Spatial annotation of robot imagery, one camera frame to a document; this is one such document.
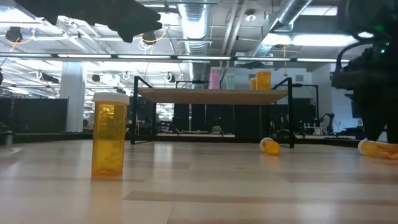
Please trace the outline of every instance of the wall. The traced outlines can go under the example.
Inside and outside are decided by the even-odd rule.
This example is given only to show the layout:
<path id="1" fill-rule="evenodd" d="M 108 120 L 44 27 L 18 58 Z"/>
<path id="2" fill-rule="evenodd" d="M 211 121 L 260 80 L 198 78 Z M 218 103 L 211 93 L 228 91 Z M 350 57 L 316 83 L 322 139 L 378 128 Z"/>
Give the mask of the wall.
<path id="1" fill-rule="evenodd" d="M 336 64 L 330 65 L 330 71 L 334 72 Z M 343 131 L 346 128 L 352 128 L 358 126 L 358 119 L 353 118 L 353 109 L 351 100 L 345 96 L 347 90 L 338 90 L 336 88 L 331 89 L 332 92 L 332 103 L 333 112 L 335 114 L 336 123 L 334 124 L 335 131 Z"/>
<path id="2" fill-rule="evenodd" d="M 319 115 L 323 116 L 333 112 L 332 90 L 330 75 L 330 64 L 326 64 L 312 73 L 312 84 L 319 87 Z M 323 125 L 326 126 L 329 120 L 326 119 Z"/>
<path id="3" fill-rule="evenodd" d="M 253 69 L 248 70 L 245 68 L 228 68 L 227 73 L 235 74 L 235 89 L 237 90 L 249 90 L 250 89 L 250 81 L 249 75 L 254 75 L 256 72 L 262 71 L 264 69 Z M 285 70 L 281 68 L 279 70 L 271 69 L 271 86 L 274 86 L 284 80 L 286 77 L 284 76 Z M 287 74 L 289 77 L 293 78 L 293 83 L 301 83 L 301 84 L 312 84 L 312 74 L 308 73 L 305 68 L 288 68 Z M 296 82 L 296 75 L 304 75 L 303 82 Z M 226 88 L 226 78 L 224 78 L 222 84 L 222 88 Z M 287 90 L 287 86 L 281 86 L 278 90 Z M 293 88 L 293 97 L 294 98 L 313 98 L 315 101 L 315 89 L 312 87 L 304 88 Z M 287 104 L 287 98 L 284 98 L 278 101 L 279 104 Z"/>

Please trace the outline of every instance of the black metal table frame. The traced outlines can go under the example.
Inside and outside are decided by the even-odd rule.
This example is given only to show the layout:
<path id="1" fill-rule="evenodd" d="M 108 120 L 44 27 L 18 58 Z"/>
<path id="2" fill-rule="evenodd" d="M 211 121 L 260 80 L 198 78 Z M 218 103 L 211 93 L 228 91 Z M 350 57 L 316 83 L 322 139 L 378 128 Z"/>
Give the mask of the black metal table frame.
<path id="1" fill-rule="evenodd" d="M 136 75 L 134 77 L 134 93 L 132 96 L 132 108 L 131 108 L 131 128 L 130 128 L 130 133 L 131 133 L 131 139 L 130 142 L 131 144 L 136 143 L 136 128 L 137 128 L 137 106 L 138 106 L 138 84 L 139 81 L 141 81 L 143 84 L 148 86 L 148 88 L 153 88 L 149 83 L 147 83 L 143 78 L 140 76 Z M 150 133 L 150 140 L 155 141 L 155 136 L 156 136 L 156 103 L 154 104 L 154 109 L 152 112 L 152 132 Z"/>
<path id="2" fill-rule="evenodd" d="M 132 115 L 131 115 L 131 128 L 130 128 L 130 133 L 131 133 L 131 144 L 135 144 L 137 140 L 137 135 L 136 135 L 136 126 L 137 126 L 137 105 L 138 105 L 138 84 L 139 82 L 142 82 L 149 88 L 153 88 L 149 83 L 147 83 L 144 79 L 142 79 L 139 76 L 134 77 L 134 94 L 133 94 L 133 101 L 132 101 Z M 276 84 L 272 89 L 276 90 L 278 87 L 282 86 L 284 83 L 287 83 L 287 106 L 288 106 L 288 114 L 289 114 L 289 147 L 294 148 L 295 144 L 295 135 L 294 135 L 294 117 L 293 117 L 293 83 L 292 83 L 292 78 L 288 77 L 284 80 L 282 80 L 280 83 Z M 156 103 L 154 104 L 154 110 L 153 110 L 153 120 L 152 120 L 152 132 L 150 134 L 150 137 L 148 140 L 150 141 L 156 141 L 157 139 L 159 140 L 167 140 L 166 136 L 160 136 L 156 135 Z M 201 139 L 203 142 L 212 142 L 214 141 L 213 137 L 193 137 L 193 138 L 198 138 Z M 237 142 L 239 141 L 237 138 L 232 138 L 230 140 L 231 142 Z"/>
<path id="3" fill-rule="evenodd" d="M 293 117 L 293 81 L 291 77 L 285 78 L 280 83 L 276 84 L 272 89 L 276 90 L 278 87 L 287 82 L 287 114 L 289 115 L 289 147 L 294 148 L 294 117 Z"/>
<path id="4" fill-rule="evenodd" d="M 319 86 L 318 85 L 304 85 L 304 84 L 293 84 L 293 88 L 302 88 L 302 87 L 315 87 L 315 101 L 316 101 L 316 114 L 317 119 L 319 119 Z"/>

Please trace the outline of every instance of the ceiling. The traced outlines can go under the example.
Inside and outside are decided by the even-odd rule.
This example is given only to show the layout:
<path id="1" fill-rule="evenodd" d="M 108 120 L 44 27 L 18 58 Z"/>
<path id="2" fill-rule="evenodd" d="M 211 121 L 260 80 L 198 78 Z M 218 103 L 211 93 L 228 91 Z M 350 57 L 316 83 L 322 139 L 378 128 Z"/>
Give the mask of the ceiling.
<path id="1" fill-rule="evenodd" d="M 143 4 L 162 3 L 164 1 L 139 1 Z M 210 44 L 210 55 L 220 55 L 227 23 L 230 19 L 233 1 L 211 1 L 210 34 L 207 40 Z M 236 41 L 232 48 L 232 55 L 236 52 L 250 52 L 262 41 L 262 25 L 267 14 L 279 9 L 281 0 L 249 0 L 247 9 L 255 9 L 254 21 L 242 20 Z M 302 16 L 316 15 L 317 18 L 333 17 L 336 14 L 338 0 L 313 0 L 312 4 Z M 238 20 L 239 8 L 235 18 Z M 0 10 L 0 52 L 28 52 L 50 54 L 154 54 L 154 55 L 184 55 L 186 54 L 184 36 L 180 25 L 180 16 L 173 13 L 161 13 L 161 22 L 164 28 L 155 32 L 156 37 L 161 38 L 153 47 L 142 49 L 141 36 L 134 38 L 133 42 L 123 42 L 118 34 L 107 26 L 96 24 L 88 25 L 85 21 L 79 21 L 64 16 L 58 17 L 56 26 L 46 21 L 26 14 L 23 10 L 2 7 Z M 22 27 L 24 44 L 14 45 L 5 38 L 10 26 Z M 301 45 L 286 45 L 285 48 L 274 47 L 271 53 L 274 57 L 300 57 L 300 58 L 335 58 L 342 47 L 314 47 Z M 348 59 L 358 56 L 363 48 L 357 48 L 348 52 Z M 21 85 L 47 85 L 37 78 L 37 71 L 45 72 L 61 79 L 61 61 L 23 60 L 21 58 L 0 58 L 4 63 L 2 72 L 9 83 Z M 88 86 L 106 86 L 109 82 L 93 82 L 92 75 L 111 75 L 116 78 L 117 85 L 122 87 L 132 86 L 134 75 L 140 75 L 154 86 L 173 87 L 174 83 L 165 81 L 164 75 L 174 74 L 176 80 L 189 80 L 189 63 L 145 63 L 145 62 L 84 62 L 88 72 Z M 288 63 L 288 67 L 312 67 L 306 63 Z M 56 97 L 59 88 L 34 88 L 36 94 Z M 87 96 L 91 96 L 98 89 L 88 90 Z"/>

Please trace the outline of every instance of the fluorescent light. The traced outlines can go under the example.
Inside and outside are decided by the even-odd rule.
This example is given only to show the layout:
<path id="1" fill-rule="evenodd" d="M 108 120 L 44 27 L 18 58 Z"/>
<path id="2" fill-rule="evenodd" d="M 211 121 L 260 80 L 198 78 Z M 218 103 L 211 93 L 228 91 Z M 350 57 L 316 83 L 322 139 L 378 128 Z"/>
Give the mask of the fluorescent light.
<path id="1" fill-rule="evenodd" d="M 144 4 L 145 7 L 161 7 L 164 8 L 164 4 Z M 169 6 L 171 9 L 176 9 L 177 6 Z"/>
<path id="2" fill-rule="evenodd" d="M 336 63 L 336 59 L 322 59 L 322 58 L 298 58 L 297 62 L 321 62 L 321 63 Z M 342 63 L 348 63 L 349 60 L 341 60 Z"/>
<path id="3" fill-rule="evenodd" d="M 111 58 L 111 55 L 94 55 L 94 54 L 58 54 L 58 57 L 63 57 L 63 58 Z"/>
<path id="4" fill-rule="evenodd" d="M 52 57 L 50 54 L 0 53 L 0 57 Z"/>
<path id="5" fill-rule="evenodd" d="M 8 84 L 16 84 L 15 82 L 13 82 L 11 80 L 7 80 L 7 79 L 3 80 L 2 82 L 3 83 L 8 83 Z"/>
<path id="6" fill-rule="evenodd" d="M 0 21 L 19 22 L 21 24 L 23 24 L 25 22 L 35 22 L 34 18 L 23 13 L 20 9 L 16 9 L 14 7 L 7 6 L 7 5 L 2 5 L 2 9 L 1 9 L 1 13 L 0 13 Z"/>
<path id="7" fill-rule="evenodd" d="M 308 6 L 301 16 L 337 16 L 337 6 Z"/>
<path id="8" fill-rule="evenodd" d="M 302 34 L 292 40 L 293 45 L 315 47 L 344 47 L 355 42 L 357 40 L 352 36 L 335 34 Z"/>
<path id="9" fill-rule="evenodd" d="M 372 38 L 372 37 L 374 37 L 373 34 L 370 34 L 368 32 L 362 32 L 362 33 L 358 34 L 358 36 L 362 37 L 362 38 Z"/>
<path id="10" fill-rule="evenodd" d="M 118 55 L 118 58 L 128 59 L 170 59 L 170 56 L 166 55 Z"/>
<path id="11" fill-rule="evenodd" d="M 97 38 L 97 40 L 100 40 L 100 41 L 122 41 L 122 38 L 120 38 L 120 37 L 100 37 L 100 38 Z"/>
<path id="12" fill-rule="evenodd" d="M 241 61 L 256 61 L 256 62 L 289 62 L 290 58 L 271 58 L 271 57 L 238 57 Z"/>
<path id="13" fill-rule="evenodd" d="M 25 94 L 25 95 L 28 95 L 28 94 L 29 94 L 29 92 L 28 92 L 28 91 L 26 91 L 26 90 L 23 90 L 23 89 L 21 89 L 21 88 L 16 88 L 16 87 L 8 87 L 8 89 L 10 89 L 10 91 L 11 91 L 11 92 L 13 92 L 13 93 Z"/>
<path id="14" fill-rule="evenodd" d="M 182 60 L 231 60 L 231 57 L 220 56 L 177 56 L 177 58 Z"/>
<path id="15" fill-rule="evenodd" d="M 292 43 L 292 40 L 288 35 L 280 35 L 280 34 L 268 34 L 264 40 L 262 40 L 262 44 L 264 45 L 289 45 Z"/>

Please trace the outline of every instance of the wooden floor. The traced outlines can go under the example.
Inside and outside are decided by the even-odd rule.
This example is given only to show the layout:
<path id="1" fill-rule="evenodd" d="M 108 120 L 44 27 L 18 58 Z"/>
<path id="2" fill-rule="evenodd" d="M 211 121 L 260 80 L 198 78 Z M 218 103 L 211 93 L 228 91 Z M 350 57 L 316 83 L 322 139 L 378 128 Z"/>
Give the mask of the wooden floor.
<path id="1" fill-rule="evenodd" d="M 126 142 L 123 178 L 91 180 L 91 148 L 0 149 L 0 223 L 398 223 L 398 162 L 356 149 Z"/>

